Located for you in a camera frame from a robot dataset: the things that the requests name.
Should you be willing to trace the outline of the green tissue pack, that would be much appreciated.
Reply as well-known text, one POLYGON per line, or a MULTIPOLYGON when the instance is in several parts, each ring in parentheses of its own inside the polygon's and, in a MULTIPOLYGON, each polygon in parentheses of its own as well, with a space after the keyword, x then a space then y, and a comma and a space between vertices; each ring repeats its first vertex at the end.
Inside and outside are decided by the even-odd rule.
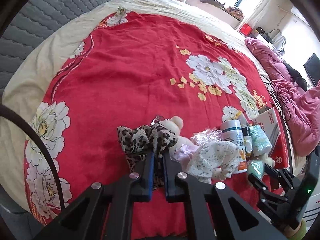
POLYGON ((250 126, 249 132, 252 138, 253 155, 257 157, 269 154, 272 150, 272 144, 260 125, 250 126))

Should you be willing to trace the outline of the white floral scrunchie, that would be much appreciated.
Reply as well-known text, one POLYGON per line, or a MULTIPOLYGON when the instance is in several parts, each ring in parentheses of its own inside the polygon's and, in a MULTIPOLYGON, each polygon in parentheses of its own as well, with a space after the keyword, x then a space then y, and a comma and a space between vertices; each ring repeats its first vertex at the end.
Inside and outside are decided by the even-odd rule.
POLYGON ((185 171, 200 182, 231 178, 240 164, 240 149, 229 141, 202 145, 189 161, 185 171))

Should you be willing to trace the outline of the cream teddy bear plush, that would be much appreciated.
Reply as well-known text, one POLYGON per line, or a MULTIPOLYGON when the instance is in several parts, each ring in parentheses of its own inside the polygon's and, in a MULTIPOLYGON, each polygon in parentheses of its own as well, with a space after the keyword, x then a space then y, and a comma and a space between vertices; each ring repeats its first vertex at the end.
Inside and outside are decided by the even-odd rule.
POLYGON ((180 135, 181 129, 183 128, 183 120, 179 116, 173 116, 172 118, 160 121, 159 123, 173 132, 177 139, 176 144, 169 147, 171 159, 178 161, 183 168, 186 168, 199 146, 195 145, 188 138, 180 135))

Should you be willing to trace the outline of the leopard print scrunchie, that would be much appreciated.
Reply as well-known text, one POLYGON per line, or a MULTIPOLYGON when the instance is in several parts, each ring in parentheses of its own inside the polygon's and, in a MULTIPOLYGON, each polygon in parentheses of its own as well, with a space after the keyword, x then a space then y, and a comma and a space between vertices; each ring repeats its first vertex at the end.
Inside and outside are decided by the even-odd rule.
POLYGON ((147 151, 153 152, 155 161, 153 189, 163 187, 164 178, 160 161, 164 150, 177 144, 177 135, 160 123, 151 126, 142 125, 134 129, 119 126, 117 135, 131 172, 135 172, 138 162, 146 159, 147 151))

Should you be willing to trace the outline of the red tissue box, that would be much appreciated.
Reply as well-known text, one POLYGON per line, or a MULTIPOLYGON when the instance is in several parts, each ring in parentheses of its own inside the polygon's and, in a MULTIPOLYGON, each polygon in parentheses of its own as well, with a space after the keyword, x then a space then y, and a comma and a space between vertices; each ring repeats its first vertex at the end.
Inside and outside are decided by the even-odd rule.
POLYGON ((289 168, 289 149, 278 111, 274 107, 262 107, 253 124, 260 125, 271 142, 268 158, 273 160, 274 168, 289 168))

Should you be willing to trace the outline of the white vitamin bottle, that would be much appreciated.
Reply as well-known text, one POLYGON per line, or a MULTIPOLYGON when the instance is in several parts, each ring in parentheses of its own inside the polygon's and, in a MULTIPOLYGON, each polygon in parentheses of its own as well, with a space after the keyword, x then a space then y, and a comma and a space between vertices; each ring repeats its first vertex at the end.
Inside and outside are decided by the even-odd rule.
POLYGON ((241 130, 239 120, 227 120, 220 125, 222 131, 222 138, 224 141, 229 141, 235 144, 239 150, 238 157, 239 165, 237 166, 234 174, 240 174, 247 171, 247 159, 244 146, 244 137, 241 130))

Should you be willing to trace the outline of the pink quilt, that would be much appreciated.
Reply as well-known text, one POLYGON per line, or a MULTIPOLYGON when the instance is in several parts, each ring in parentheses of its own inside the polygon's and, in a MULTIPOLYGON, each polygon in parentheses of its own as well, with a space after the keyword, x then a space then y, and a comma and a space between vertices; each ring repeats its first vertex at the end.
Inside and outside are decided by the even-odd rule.
POLYGON ((302 90, 271 48, 251 37, 245 39, 245 45, 267 72, 281 98, 296 155, 306 157, 319 143, 319 85, 302 90))

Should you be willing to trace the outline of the clear plastic wrapped packet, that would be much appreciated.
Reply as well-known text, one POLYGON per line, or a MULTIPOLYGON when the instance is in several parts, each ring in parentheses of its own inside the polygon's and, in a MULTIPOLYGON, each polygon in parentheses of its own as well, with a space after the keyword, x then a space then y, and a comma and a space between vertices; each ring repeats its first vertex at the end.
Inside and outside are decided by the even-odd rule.
POLYGON ((222 131, 220 129, 205 129, 204 131, 194 133, 190 140, 197 146, 202 146, 206 143, 223 141, 222 131))

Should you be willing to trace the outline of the black monitor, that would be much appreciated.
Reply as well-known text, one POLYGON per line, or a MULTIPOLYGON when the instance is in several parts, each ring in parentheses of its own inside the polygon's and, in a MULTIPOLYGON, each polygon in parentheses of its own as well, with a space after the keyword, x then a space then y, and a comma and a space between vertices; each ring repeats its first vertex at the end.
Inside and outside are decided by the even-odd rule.
POLYGON ((320 79, 320 60, 315 53, 303 64, 305 71, 314 86, 317 86, 320 79))

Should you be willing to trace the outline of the cream bed sheet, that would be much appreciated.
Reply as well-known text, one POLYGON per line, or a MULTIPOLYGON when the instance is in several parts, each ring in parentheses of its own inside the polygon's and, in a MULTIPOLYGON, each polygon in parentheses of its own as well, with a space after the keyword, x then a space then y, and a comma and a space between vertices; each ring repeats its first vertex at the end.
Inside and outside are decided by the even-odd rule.
MULTIPOLYGON (((93 28, 119 6, 138 13, 159 14, 193 24, 244 53, 254 62, 263 80, 269 78, 260 62, 246 47, 245 38, 240 33, 197 7, 177 0, 112 0, 71 20, 34 49, 7 84, 2 103, 30 122, 53 76, 93 28)), ((21 208, 28 211, 23 179, 25 139, 25 134, 17 126, 1 119, 1 185, 21 208)))

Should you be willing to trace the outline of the red floral blanket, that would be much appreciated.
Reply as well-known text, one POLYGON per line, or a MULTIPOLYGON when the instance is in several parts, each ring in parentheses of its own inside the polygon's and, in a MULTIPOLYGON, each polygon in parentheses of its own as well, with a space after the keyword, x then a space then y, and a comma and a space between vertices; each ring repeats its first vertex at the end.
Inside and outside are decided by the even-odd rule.
MULTIPOLYGON (((253 122, 272 102, 255 64, 223 40, 168 16, 112 13, 55 74, 31 121, 24 162, 31 213, 46 227, 93 183, 130 174, 119 126, 179 116, 189 138, 238 111, 253 122)), ((164 178, 163 157, 160 165, 164 178)), ((245 172, 211 185, 218 181, 244 201, 258 198, 245 172)), ((166 200, 165 182, 152 184, 149 202, 133 204, 130 239, 156 236, 187 237, 184 205, 166 200)))

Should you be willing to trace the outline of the small red box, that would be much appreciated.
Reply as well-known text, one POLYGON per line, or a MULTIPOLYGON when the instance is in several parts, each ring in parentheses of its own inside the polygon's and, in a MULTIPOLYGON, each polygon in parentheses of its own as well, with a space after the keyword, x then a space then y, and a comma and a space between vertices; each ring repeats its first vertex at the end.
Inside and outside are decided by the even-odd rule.
POLYGON ((244 36, 249 36, 252 32, 252 28, 247 23, 244 23, 240 28, 239 32, 244 36))

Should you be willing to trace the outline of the clothes on windowsill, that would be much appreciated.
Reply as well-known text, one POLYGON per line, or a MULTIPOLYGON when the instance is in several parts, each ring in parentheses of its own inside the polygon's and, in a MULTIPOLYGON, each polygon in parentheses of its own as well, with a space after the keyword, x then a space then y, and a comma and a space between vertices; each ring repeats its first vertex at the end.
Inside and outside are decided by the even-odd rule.
POLYGON ((189 5, 195 6, 196 3, 205 3, 213 5, 223 11, 227 12, 228 14, 232 15, 237 20, 242 20, 244 18, 243 12, 238 7, 225 7, 225 3, 220 3, 219 0, 186 0, 186 3, 189 5))

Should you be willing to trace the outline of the grey quilted headboard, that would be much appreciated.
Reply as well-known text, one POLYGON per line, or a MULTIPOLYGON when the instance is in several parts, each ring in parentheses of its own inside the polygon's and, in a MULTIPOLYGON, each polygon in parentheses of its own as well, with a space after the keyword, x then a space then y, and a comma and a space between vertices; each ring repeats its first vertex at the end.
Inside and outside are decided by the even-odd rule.
POLYGON ((110 0, 1 0, 1 91, 46 38, 110 0))

